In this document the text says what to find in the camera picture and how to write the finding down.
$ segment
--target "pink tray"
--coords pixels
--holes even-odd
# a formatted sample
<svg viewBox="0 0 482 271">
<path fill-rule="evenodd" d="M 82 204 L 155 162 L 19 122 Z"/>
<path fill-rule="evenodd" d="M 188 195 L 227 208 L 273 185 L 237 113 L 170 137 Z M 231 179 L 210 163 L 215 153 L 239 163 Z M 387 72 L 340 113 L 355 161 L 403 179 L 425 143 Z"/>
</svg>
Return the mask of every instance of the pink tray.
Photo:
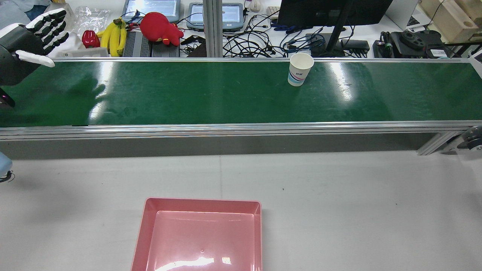
<svg viewBox="0 0 482 271">
<path fill-rule="evenodd" d="M 261 204 L 149 198 L 132 271 L 262 271 Z"/>
</svg>

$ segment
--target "red plush toy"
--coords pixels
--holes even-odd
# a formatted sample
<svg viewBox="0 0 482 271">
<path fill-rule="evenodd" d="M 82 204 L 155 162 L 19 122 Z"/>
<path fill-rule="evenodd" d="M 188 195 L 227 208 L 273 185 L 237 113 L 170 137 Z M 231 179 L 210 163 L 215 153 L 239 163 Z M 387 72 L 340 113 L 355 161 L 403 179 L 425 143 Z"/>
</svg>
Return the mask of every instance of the red plush toy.
<svg viewBox="0 0 482 271">
<path fill-rule="evenodd" d="M 162 41 L 162 43 L 179 46 L 179 38 L 184 33 L 177 29 L 175 24 L 169 23 L 166 16 L 159 12 L 147 13 L 140 24 L 142 34 L 150 41 Z"/>
</svg>

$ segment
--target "white cup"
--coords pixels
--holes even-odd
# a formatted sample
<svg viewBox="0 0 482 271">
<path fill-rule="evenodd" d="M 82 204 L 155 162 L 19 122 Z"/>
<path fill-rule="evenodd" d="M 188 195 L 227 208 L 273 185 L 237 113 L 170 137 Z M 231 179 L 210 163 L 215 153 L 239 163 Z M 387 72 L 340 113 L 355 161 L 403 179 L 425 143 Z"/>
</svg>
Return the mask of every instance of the white cup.
<svg viewBox="0 0 482 271">
<path fill-rule="evenodd" d="M 288 83 L 290 85 L 299 87 L 306 79 L 311 67 L 315 61 L 313 57 L 305 53 L 295 53 L 290 58 L 290 71 L 288 72 Z"/>
</svg>

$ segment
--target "mouse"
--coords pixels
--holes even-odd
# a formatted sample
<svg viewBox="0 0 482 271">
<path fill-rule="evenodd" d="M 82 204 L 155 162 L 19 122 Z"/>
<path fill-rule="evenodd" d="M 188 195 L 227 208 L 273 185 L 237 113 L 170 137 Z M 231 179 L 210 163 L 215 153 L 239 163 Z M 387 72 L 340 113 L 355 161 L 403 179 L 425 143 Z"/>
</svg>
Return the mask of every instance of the mouse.
<svg viewBox="0 0 482 271">
<path fill-rule="evenodd" d="M 251 0 L 251 4 L 249 5 L 249 9 L 252 12 L 259 12 L 261 10 L 261 0 Z"/>
</svg>

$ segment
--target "red pepper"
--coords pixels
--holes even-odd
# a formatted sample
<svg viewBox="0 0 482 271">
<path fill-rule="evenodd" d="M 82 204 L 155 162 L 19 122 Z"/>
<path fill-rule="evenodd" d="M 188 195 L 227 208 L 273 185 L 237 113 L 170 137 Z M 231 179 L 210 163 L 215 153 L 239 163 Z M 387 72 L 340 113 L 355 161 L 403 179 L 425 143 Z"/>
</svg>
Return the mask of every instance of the red pepper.
<svg viewBox="0 0 482 271">
<path fill-rule="evenodd" d="M 86 30 L 82 35 L 82 43 L 85 48 L 100 47 L 100 40 L 97 34 L 93 30 Z"/>
</svg>

